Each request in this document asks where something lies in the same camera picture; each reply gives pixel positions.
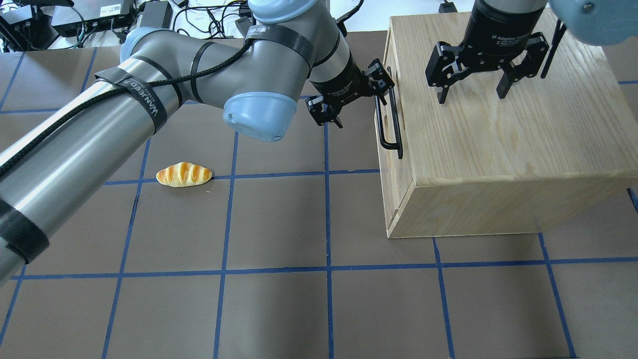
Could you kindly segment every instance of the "yellow bread roll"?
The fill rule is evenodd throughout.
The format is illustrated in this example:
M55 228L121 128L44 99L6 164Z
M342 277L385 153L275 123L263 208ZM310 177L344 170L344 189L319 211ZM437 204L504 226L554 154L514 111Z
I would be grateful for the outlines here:
M203 185L212 178L212 171L206 167L179 162L168 166L155 175L162 184L171 187L188 187Z

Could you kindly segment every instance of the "wooden cabinet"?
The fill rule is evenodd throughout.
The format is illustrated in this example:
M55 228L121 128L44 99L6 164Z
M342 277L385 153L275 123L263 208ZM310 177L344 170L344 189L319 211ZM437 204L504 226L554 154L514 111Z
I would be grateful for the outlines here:
M600 47L565 35L546 79L499 100L502 72L454 84L440 105L424 70L458 44L469 13L392 17L384 64L396 82L404 156L379 147L389 238L535 233L638 183L638 123ZM537 31L548 39L546 10ZM381 108L388 141L390 106Z

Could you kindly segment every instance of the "silver robotic arm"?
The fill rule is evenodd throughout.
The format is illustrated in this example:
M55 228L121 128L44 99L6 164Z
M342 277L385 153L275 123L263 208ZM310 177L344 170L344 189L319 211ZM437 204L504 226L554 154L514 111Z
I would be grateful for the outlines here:
M317 0L250 0L260 22L239 49L172 31L136 29L122 63L0 154L0 284L186 100L224 108L224 121L280 140L310 77L319 125L341 106L393 86L379 60L359 70L338 23Z

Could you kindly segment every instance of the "black band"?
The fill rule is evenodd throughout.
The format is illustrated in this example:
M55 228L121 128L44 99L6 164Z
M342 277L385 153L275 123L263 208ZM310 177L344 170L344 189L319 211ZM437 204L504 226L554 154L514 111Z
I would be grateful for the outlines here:
M48 248L47 235L20 211L0 199L0 237L10 249L29 264Z
M191 75L193 75L194 73L197 73L197 68L199 67L199 61L202 58L202 55L204 54L204 51L206 51L206 49L208 49L208 46L211 46L214 42L207 42L205 44L203 44L199 50L197 50L197 53L195 54L195 58L193 59L193 64L191 65ZM199 97L199 91L197 91L197 79L192 79L191 80L191 92L193 93L193 97L195 97L195 100L197 100L197 102L199 103L203 103L204 101L202 101L202 98Z
M164 77L166 77L166 80L172 80L173 77L170 75L170 73L168 71L166 71L165 68L163 68L160 64L158 64L157 62L149 59L146 56L140 56L140 55L133 55L131 57L129 57L131 59L136 59L136 60L142 60L145 63L148 63L149 65L155 67L155 69L157 71L159 71L162 75L164 75ZM182 91L179 89L179 86L177 84L173 84L173 89L175 90L175 93L177 94L177 101L179 101L179 105L183 105L184 104L184 100L182 97Z
M293 29L275 24L254 25L248 29L248 35L246 35L246 39L250 38L284 45L303 57L310 68L313 67L315 47L307 38Z
M334 44L334 47L332 48L332 50L330 50L330 53L327 54L323 59L315 62L313 64L313 67L317 67L321 65L322 63L328 61L332 57L332 55L334 55L334 53L337 52L337 49L339 48L340 43L341 43L341 35L337 36L337 42Z
M164 105L148 82L142 81L119 67L109 68L95 74L99 80L124 87L142 105L155 124L155 133L166 123L168 115Z

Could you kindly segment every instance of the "blue joint cap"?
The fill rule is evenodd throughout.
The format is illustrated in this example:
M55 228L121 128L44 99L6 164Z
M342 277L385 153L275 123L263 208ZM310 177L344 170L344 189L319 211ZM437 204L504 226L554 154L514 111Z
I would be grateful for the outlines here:
M126 41L124 45L122 45L122 49L120 50L120 63L123 63L126 59L131 57L133 54L133 49L135 45L137 45L140 40L150 33L155 33L156 31L171 31L169 29L156 29L154 27L138 27L137 29L131 31L126 36Z
M316 0L248 0L253 16L264 24L276 24L297 17Z
M240 134L265 142L283 138L297 110L292 98L274 92L235 95L224 104L224 122Z

